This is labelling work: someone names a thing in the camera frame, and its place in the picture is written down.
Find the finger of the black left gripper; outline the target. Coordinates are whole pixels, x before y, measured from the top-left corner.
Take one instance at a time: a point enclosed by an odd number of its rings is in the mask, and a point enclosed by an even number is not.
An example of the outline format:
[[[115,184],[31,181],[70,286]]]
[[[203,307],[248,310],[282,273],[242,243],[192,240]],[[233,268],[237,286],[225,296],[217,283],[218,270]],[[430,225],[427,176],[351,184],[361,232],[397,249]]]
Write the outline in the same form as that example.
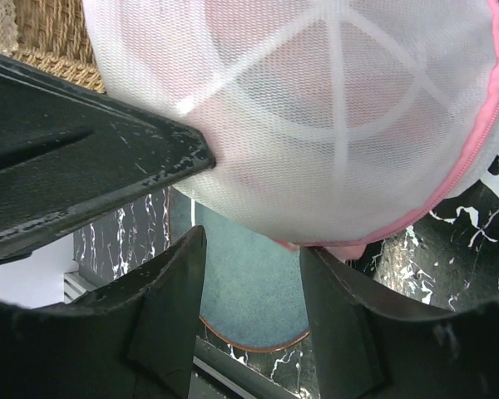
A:
[[[0,264],[214,165],[198,130],[0,54]]]

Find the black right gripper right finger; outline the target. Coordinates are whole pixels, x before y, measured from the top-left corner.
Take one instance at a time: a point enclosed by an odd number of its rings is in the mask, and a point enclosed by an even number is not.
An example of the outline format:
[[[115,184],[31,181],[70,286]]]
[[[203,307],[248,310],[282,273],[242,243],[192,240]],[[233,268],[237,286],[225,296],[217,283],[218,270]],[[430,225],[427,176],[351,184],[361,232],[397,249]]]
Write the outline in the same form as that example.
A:
[[[323,398],[499,398],[499,299],[453,313],[299,255]]]

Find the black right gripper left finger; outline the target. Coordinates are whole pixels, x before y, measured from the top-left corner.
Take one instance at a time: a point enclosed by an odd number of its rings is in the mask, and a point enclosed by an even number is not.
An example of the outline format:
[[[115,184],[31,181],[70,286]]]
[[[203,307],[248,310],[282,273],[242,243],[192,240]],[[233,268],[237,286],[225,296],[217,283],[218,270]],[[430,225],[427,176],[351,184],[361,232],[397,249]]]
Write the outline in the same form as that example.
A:
[[[185,398],[205,230],[69,304],[0,302],[0,398]]]

